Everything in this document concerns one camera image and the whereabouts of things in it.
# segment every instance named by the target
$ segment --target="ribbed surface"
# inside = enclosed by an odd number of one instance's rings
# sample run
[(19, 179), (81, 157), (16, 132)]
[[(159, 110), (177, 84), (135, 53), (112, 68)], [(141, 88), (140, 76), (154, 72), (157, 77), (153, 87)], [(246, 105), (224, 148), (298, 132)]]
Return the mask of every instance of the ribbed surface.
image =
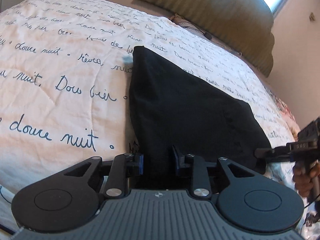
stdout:
[(303, 238), (293, 230), (267, 236), (242, 232), (226, 223), (210, 202), (192, 199), (186, 191), (140, 190), (132, 190), (124, 199), (107, 201), (95, 219), (76, 230), (48, 235), (25, 229), (14, 238), (14, 240), (85, 239), (302, 240)]
[(142, 0), (172, 11), (241, 52), (265, 76), (273, 67), (273, 15), (264, 0)]

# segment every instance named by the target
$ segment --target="bed sheet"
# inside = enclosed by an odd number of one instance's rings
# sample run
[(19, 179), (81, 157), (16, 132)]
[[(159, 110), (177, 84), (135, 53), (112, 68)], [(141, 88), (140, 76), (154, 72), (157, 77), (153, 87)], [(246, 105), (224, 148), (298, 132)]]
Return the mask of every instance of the bed sheet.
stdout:
[[(253, 71), (164, 17), (105, 0), (26, 0), (0, 14), (0, 223), (21, 188), (91, 156), (135, 152), (128, 89), (143, 45), (249, 103), (272, 147), (293, 141)], [(293, 188), (292, 164), (268, 167)]]

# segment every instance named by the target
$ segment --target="brown headboard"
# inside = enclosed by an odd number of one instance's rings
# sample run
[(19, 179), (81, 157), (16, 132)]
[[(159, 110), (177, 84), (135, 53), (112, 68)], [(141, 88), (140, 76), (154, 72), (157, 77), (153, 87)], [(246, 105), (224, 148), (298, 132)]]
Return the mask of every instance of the brown headboard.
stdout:
[(183, 16), (242, 53), (269, 76), (275, 42), (273, 15), (264, 0), (142, 0)]

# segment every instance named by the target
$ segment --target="finger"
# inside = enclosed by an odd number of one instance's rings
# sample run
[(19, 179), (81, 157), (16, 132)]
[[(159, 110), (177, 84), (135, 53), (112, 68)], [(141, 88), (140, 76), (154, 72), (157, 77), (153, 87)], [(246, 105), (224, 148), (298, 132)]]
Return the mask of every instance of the finger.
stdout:
[(296, 184), (308, 184), (311, 181), (311, 178), (308, 175), (303, 174), (303, 175), (300, 175), (300, 176), (294, 175), (292, 177), (292, 180)]
[(293, 174), (301, 175), (301, 168), (297, 167), (296, 165), (292, 168)]
[(310, 191), (298, 191), (301, 197), (308, 197), (310, 195)]
[(296, 184), (294, 186), (298, 191), (304, 192), (304, 191), (310, 191), (313, 188), (313, 183), (310, 182), (308, 184), (301, 184), (301, 185)]
[(310, 171), (310, 177), (314, 178), (320, 174), (320, 165), (317, 163)]

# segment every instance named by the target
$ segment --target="white bed sheet with handwriting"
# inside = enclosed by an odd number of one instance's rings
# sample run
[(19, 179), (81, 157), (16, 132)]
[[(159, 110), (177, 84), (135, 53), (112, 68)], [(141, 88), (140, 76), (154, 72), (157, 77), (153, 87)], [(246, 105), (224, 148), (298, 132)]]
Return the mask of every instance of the white bed sheet with handwriting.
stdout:
[[(273, 147), (293, 141), (253, 71), (209, 41), (105, 0), (26, 0), (0, 14), (0, 223), (18, 190), (91, 156), (135, 151), (128, 90), (143, 45), (248, 102)], [(292, 187), (291, 164), (271, 166)]]

